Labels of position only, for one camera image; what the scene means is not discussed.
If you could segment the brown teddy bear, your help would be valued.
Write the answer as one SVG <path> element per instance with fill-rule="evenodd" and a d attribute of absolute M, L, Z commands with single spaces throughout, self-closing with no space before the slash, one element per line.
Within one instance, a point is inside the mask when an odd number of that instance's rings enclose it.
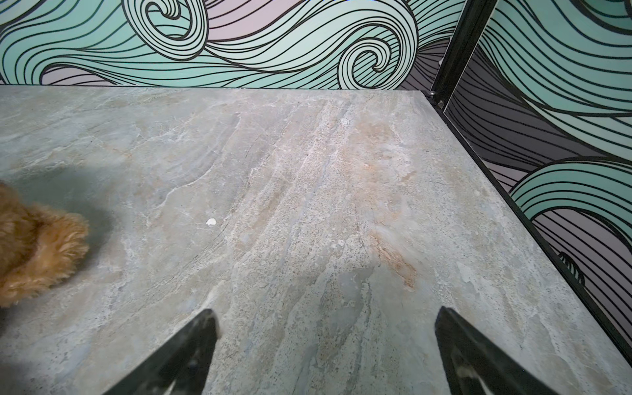
<path fill-rule="evenodd" d="M 1 306 L 9 308 L 70 278 L 89 251 L 86 219 L 27 205 L 1 184 Z"/>

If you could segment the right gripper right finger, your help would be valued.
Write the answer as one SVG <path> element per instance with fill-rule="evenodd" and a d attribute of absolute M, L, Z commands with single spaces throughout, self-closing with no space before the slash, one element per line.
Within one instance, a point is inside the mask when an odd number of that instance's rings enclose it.
<path fill-rule="evenodd" d="M 556 395 L 454 309 L 439 309 L 434 333 L 452 394 Z"/>

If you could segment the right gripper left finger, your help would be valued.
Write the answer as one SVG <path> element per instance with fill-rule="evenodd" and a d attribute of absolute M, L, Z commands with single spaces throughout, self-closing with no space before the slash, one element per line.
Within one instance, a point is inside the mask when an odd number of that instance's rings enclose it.
<path fill-rule="evenodd" d="M 108 394 L 201 394 L 220 338 L 219 319 L 204 309 Z"/>

